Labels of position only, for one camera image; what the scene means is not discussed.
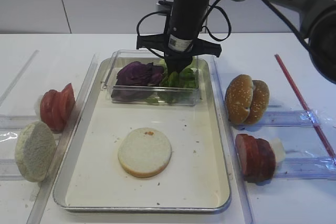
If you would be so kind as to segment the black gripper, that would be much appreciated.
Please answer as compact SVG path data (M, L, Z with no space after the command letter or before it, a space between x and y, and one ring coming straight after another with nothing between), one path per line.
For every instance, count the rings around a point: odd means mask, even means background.
M137 35L137 49L146 48L164 53L167 73L181 73L194 56L221 55L221 46L198 38L205 19L209 0L174 0L171 12L165 14L166 24L161 34Z

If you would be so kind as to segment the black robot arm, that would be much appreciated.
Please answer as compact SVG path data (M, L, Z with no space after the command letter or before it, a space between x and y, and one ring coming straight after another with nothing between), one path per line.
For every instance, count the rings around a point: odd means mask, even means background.
M261 0L294 33L316 70L335 82L335 0ZM199 39L204 21L216 7L210 0L173 0L166 3L164 32L137 36L137 48L163 58L169 72L181 72L194 56L219 57L221 40Z

